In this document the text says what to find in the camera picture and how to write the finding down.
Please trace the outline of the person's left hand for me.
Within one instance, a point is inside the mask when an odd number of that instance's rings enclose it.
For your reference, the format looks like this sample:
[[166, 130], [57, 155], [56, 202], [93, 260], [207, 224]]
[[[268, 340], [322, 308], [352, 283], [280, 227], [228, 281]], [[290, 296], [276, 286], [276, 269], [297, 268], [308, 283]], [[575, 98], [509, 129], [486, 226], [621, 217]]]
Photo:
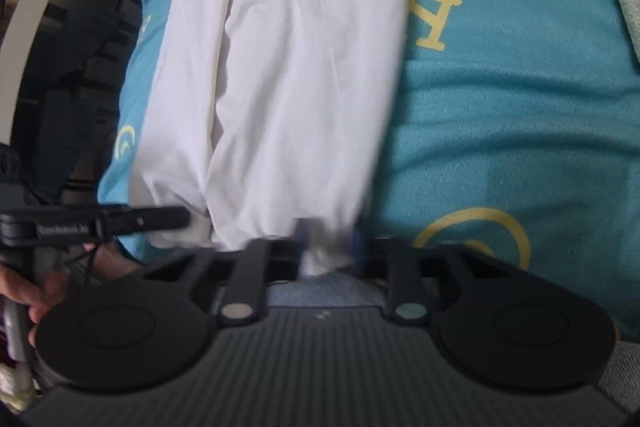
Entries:
[[[84, 248], [88, 253], [94, 254], [91, 273], [102, 281], [117, 280], [141, 268], [140, 263], [123, 256], [115, 243], [99, 246], [85, 244]], [[37, 325], [54, 306], [66, 298], [69, 287], [70, 280], [62, 267], [52, 268], [44, 282], [38, 286], [6, 265], [1, 265], [1, 296], [27, 307], [29, 320], [34, 324], [28, 334], [32, 347], [36, 343]]]

